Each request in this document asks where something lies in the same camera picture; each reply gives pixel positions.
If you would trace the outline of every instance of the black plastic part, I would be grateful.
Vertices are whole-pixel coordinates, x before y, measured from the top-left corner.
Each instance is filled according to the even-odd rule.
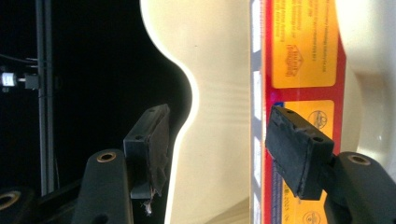
[[[327,223],[329,224],[350,224],[352,216],[349,209],[336,203],[331,197],[327,196],[324,203]]]
[[[40,88],[38,76],[25,75],[25,89],[37,90]]]
[[[273,106],[265,145],[294,196],[319,200],[320,171],[332,160],[332,139],[294,111]]]
[[[39,198],[38,214],[42,223],[70,224],[80,187],[81,180],[78,180]]]
[[[133,223],[125,158],[120,150],[103,150],[88,159],[72,223]]]
[[[334,171],[352,215],[351,223],[396,223],[396,184],[377,161],[343,152],[336,159]]]
[[[33,223],[36,213],[36,198],[32,189],[11,188],[0,190],[0,223]]]
[[[168,163],[169,113],[168,105],[146,110],[123,140],[128,170],[134,176],[132,199],[151,199],[154,190],[162,194]]]

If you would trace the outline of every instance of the cable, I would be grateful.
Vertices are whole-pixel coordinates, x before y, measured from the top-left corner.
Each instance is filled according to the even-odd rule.
[[[0,54],[0,57],[11,60],[11,61],[19,62],[19,63],[35,63],[35,62],[29,61],[29,60],[14,58],[14,57],[8,56],[6,54]]]

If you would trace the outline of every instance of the black background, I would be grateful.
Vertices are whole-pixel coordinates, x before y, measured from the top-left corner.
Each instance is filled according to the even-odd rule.
[[[191,89],[178,67],[150,41],[138,1],[53,1],[54,143],[61,186],[81,179],[96,151],[120,148],[148,108],[169,104],[171,146],[188,116]],[[0,1],[0,53],[36,58],[34,1]],[[0,58],[15,71],[36,72]],[[0,188],[40,194],[37,91],[0,92]],[[162,223],[167,187],[153,217],[134,203],[137,223]]]

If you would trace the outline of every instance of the logo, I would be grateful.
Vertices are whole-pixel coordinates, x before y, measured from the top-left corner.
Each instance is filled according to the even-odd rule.
[[[309,115],[308,121],[317,129],[322,129],[327,124],[327,115],[321,110],[316,110]]]
[[[319,224],[320,214],[314,211],[307,212],[303,217],[304,224]]]
[[[288,65],[288,71],[286,72],[287,77],[295,77],[303,64],[303,56],[295,45],[287,45],[288,57],[286,58],[286,64]]]

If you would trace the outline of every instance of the metal rod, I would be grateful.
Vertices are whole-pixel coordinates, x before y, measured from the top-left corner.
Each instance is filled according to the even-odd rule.
[[[52,73],[51,70],[48,73],[48,69],[46,68],[51,67],[48,61],[52,57],[50,0],[36,0],[35,10],[37,26],[37,70],[38,75],[41,77],[40,89],[38,90],[41,195],[46,195],[54,191],[52,104],[48,105],[48,99],[52,96],[52,89],[48,90],[49,81],[52,81]]]

